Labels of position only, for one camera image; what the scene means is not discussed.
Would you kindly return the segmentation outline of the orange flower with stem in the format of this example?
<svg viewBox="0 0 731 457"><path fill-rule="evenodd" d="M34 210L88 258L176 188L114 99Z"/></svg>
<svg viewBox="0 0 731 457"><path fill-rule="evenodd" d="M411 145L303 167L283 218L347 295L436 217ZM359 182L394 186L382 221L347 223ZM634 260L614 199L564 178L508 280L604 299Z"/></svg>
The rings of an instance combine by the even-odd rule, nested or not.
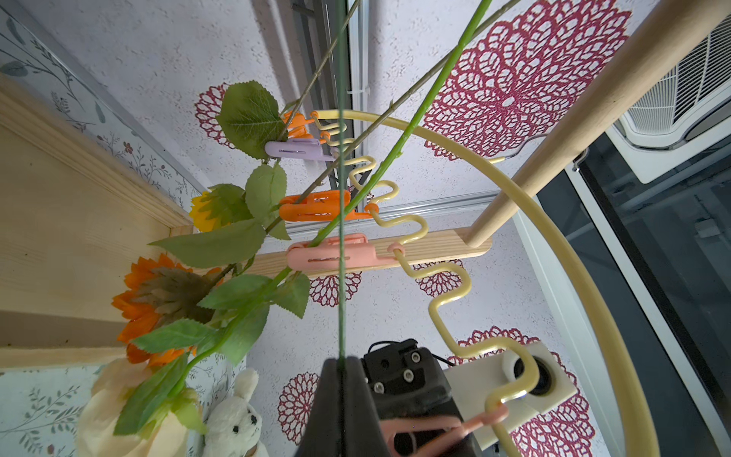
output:
<svg viewBox="0 0 731 457"><path fill-rule="evenodd" d="M338 112L316 112L321 124L338 125ZM345 137L345 220L359 217L356 203L384 186L383 167L356 156L359 138ZM378 175L363 181L362 175ZM302 316L310 300L310 274L287 266L274 278L254 275L251 266L263 241L252 220L159 241L161 255L140 258L126 276L127 289L113 305L127 320L119 340L133 364L190 368L211 354L240 362L259 338L268 309L278 305Z"/></svg>

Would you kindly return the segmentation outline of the yellow sunflower with stem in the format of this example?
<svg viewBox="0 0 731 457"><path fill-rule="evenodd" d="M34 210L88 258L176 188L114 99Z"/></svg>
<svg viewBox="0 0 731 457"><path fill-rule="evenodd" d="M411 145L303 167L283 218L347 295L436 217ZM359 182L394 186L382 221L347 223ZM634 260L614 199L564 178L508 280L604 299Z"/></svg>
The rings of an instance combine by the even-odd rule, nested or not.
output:
<svg viewBox="0 0 731 457"><path fill-rule="evenodd" d="M316 161L270 157L265 153L265 146L268 142L289 140L289 123L282 119L286 112L292 110L294 114L303 114L306 98L311 97L314 102L320 102L320 89L337 89L334 76L335 51L340 29L339 2L316 1L313 4L315 17L323 20L331 36L321 39L321 58L311 62L310 81L298 98L280 107L271 93L254 80L212 87L201 95L196 110L202 127L223 145L245 154L249 165L232 171L230 179L211 186L202 195L192 199L190 216L200 232L212 232L237 222L252 220L263 235L282 240L289 237L285 229L287 221L279 215L280 201L287 197L287 175L281 162ZM358 1L350 5L347 11L349 19L357 13L360 6ZM318 118L316 112L305 116ZM317 187L323 185L333 172L339 152L340 135L343 133L343 128L338 125L323 125L319 119L315 124L309 125L308 130L314 139L320 141L324 152L332 155L335 160L316 162L325 164L325 169L306 192L300 195L299 201L318 192Z"/></svg>

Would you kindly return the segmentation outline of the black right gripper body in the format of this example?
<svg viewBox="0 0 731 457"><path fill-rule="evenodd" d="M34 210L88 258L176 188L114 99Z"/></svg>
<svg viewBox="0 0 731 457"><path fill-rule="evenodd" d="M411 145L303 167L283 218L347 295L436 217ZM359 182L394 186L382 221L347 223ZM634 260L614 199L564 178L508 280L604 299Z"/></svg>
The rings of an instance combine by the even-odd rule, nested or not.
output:
<svg viewBox="0 0 731 457"><path fill-rule="evenodd" d="M362 365L380 421L448 415L464 422L440 361L414 339L372 344ZM413 441L422 446L440 434L399 434L396 449L400 456L411 456Z"/></svg>

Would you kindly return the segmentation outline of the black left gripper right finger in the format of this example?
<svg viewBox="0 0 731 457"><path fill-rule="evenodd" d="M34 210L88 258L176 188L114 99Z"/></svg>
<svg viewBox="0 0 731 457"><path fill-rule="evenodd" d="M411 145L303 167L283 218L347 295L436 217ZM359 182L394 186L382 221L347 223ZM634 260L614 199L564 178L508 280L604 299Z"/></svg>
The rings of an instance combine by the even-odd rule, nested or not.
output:
<svg viewBox="0 0 731 457"><path fill-rule="evenodd" d="M359 358L342 363L342 455L390 456Z"/></svg>

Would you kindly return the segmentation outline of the blue flower with stem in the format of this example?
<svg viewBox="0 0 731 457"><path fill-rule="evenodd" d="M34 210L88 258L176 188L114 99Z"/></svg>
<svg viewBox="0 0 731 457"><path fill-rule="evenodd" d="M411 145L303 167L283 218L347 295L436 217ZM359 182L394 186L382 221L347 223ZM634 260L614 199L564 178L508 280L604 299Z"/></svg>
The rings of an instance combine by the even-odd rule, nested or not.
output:
<svg viewBox="0 0 731 457"><path fill-rule="evenodd" d="M340 29L338 32L338 44L336 45L336 63L335 77L337 82L337 101L338 101L338 126L345 126L345 118L343 117L344 108L346 108L346 90L348 89L348 81L346 81L346 70L348 63L346 62L346 54L348 47L346 46L346 29L348 28L348 13L346 12L348 2L340 1L338 3L338 19L340 20ZM338 158L338 182L339 182L339 220L338 220L338 241L339 241L339 271L338 271L338 359L343 365L346 362L346 247L345 247L345 217L346 217L346 166L345 166L345 137L340 135L339 140L339 158Z"/></svg>

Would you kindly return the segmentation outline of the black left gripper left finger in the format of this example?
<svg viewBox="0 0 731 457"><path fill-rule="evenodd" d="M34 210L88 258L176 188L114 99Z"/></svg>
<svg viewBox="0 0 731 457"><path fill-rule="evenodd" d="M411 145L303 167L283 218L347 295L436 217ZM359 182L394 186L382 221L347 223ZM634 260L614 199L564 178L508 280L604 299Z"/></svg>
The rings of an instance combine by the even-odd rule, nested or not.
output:
<svg viewBox="0 0 731 457"><path fill-rule="evenodd" d="M325 361L305 434L295 456L335 457L343 447L343 377L338 359Z"/></svg>

